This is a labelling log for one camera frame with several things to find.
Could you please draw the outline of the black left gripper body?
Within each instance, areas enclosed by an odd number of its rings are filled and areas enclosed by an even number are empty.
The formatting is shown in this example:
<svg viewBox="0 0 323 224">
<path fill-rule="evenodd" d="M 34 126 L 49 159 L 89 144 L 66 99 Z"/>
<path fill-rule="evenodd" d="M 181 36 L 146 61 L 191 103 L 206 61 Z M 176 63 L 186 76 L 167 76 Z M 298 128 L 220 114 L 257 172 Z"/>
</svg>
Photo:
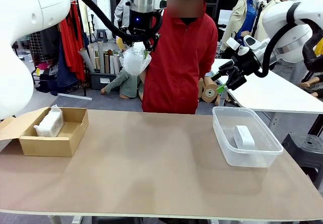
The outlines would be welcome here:
<svg viewBox="0 0 323 224">
<path fill-rule="evenodd" d="M 160 29 L 160 12 L 140 13 L 130 11 L 129 26 L 120 28 L 120 30 L 129 34 L 131 46 L 135 42 L 144 42 L 153 36 L 159 36 Z"/>
</svg>

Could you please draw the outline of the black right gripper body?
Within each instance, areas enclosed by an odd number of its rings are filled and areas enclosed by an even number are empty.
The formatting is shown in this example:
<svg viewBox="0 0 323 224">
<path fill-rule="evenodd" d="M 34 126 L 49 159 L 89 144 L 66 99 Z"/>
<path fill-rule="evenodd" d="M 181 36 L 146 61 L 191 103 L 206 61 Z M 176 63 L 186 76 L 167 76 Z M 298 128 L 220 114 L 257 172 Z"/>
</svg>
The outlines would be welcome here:
<svg viewBox="0 0 323 224">
<path fill-rule="evenodd" d="M 241 75 L 251 75 L 260 69 L 260 64 L 249 47 L 238 48 L 232 61 Z"/>
</svg>

